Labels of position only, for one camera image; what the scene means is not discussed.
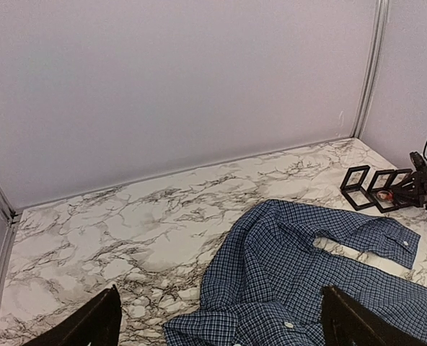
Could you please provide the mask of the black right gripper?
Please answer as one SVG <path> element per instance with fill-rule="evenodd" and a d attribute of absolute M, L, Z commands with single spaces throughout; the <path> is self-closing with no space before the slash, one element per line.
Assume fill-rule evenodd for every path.
<path fill-rule="evenodd" d="M 427 209 L 427 173 L 412 173 L 393 187 L 394 202 L 399 208 Z"/>

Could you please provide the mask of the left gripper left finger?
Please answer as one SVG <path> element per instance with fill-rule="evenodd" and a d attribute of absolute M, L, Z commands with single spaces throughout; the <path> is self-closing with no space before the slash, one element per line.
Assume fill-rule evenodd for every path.
<path fill-rule="evenodd" d="M 112 286 L 25 346 L 117 346 L 121 320 L 120 295 L 117 287 Z"/>

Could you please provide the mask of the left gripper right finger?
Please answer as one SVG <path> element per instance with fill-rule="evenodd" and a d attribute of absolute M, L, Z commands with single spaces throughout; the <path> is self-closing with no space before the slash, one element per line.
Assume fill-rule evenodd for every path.
<path fill-rule="evenodd" d="M 422 340 L 388 324 L 338 287 L 325 286 L 321 293 L 321 323 L 326 345 L 425 345 Z"/>

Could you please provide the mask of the blue checked button shirt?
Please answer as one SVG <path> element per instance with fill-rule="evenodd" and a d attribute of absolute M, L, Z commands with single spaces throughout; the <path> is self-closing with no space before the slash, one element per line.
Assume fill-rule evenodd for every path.
<path fill-rule="evenodd" d="M 323 345 L 328 285 L 427 343 L 427 288 L 317 248 L 318 237 L 408 269 L 420 241 L 391 218 L 266 200 L 232 226 L 203 276 L 198 310 L 164 324 L 166 343 Z"/>

